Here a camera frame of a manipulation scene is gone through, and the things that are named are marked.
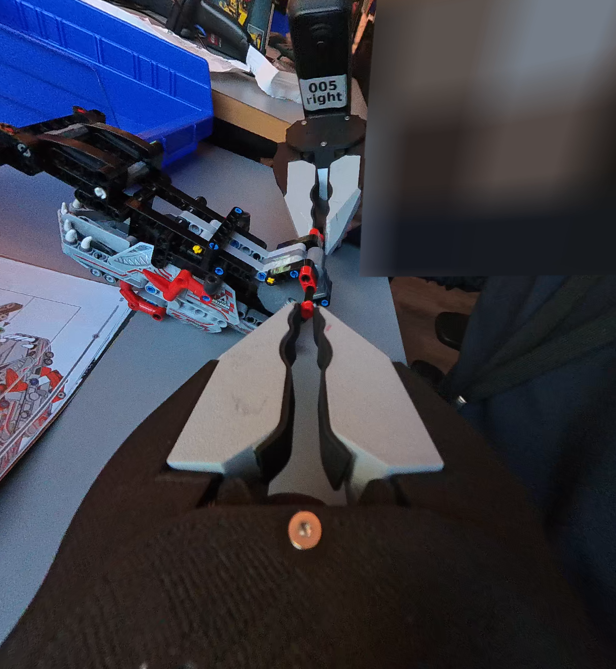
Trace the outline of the wooden edged table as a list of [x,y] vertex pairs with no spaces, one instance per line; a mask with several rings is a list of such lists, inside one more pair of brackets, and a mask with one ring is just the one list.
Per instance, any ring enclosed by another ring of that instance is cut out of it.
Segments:
[[253,76],[240,71],[211,73],[213,131],[207,142],[270,165],[287,129],[303,120],[300,102],[273,98]]

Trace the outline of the yellow black printed box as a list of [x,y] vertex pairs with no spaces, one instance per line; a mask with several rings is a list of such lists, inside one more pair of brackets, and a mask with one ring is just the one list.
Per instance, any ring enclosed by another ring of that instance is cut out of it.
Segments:
[[265,54],[275,4],[273,1],[217,1],[243,27],[250,46]]

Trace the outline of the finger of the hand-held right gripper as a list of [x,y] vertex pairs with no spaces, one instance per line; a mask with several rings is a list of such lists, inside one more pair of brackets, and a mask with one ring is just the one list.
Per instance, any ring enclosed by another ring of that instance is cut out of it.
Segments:
[[291,161],[287,168],[285,203],[297,238],[309,235],[315,227],[312,192],[317,184],[317,168],[305,161]]
[[344,155],[332,162],[328,171],[328,212],[324,224],[325,254],[332,254],[342,242],[354,214],[359,209],[362,157]]

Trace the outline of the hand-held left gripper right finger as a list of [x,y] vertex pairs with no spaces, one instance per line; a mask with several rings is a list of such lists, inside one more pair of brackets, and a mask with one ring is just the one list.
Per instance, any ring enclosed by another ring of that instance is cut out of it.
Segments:
[[313,312],[320,457],[334,490],[440,472],[440,456],[391,359],[324,308]]

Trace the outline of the open instruction booklet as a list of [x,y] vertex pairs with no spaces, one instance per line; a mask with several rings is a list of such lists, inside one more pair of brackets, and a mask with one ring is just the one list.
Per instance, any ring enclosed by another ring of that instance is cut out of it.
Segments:
[[117,288],[0,256],[0,483],[129,314]]

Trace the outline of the black electronic device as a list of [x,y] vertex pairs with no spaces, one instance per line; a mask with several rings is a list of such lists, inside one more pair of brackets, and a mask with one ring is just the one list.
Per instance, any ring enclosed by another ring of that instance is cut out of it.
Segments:
[[186,39],[204,33],[206,46],[241,62],[250,46],[243,27],[217,1],[171,1],[166,28]]

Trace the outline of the black grey lego truck model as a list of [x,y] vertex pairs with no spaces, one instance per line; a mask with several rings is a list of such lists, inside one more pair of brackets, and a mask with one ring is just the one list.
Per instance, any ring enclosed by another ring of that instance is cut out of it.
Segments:
[[330,305],[325,243],[309,235],[269,250],[250,232],[250,214],[221,215],[204,197],[176,188],[163,148],[74,106],[22,127],[0,123],[0,166],[47,173],[74,189],[58,213],[65,255],[117,287],[128,307],[203,332],[247,334],[306,300],[298,274],[315,267],[314,308]]

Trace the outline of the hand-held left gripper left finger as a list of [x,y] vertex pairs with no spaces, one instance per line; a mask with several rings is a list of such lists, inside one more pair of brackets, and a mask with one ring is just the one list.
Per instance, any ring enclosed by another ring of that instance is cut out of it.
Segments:
[[222,354],[167,457],[180,471],[269,484],[292,453],[301,308],[286,305]]

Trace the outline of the white crumpled paper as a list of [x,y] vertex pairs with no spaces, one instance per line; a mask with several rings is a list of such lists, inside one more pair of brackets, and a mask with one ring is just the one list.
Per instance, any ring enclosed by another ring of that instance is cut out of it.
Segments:
[[152,34],[155,37],[177,46],[184,52],[202,57],[208,64],[211,73],[215,74],[246,74],[255,79],[258,88],[265,94],[275,99],[283,99],[300,104],[302,102],[300,86],[295,73],[278,70],[265,56],[259,54],[253,48],[248,50],[245,62],[231,60],[229,58],[214,55],[203,46],[197,46],[185,38],[179,38],[168,29],[161,27],[158,23],[147,17],[136,15],[131,19],[131,24],[137,28]]

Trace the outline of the blue plastic bin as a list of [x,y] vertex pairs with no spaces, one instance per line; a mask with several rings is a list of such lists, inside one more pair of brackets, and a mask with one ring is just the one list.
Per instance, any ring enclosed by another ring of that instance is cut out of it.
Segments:
[[0,122],[59,118],[73,106],[158,140],[166,166],[213,130],[206,60],[83,1],[0,1]]

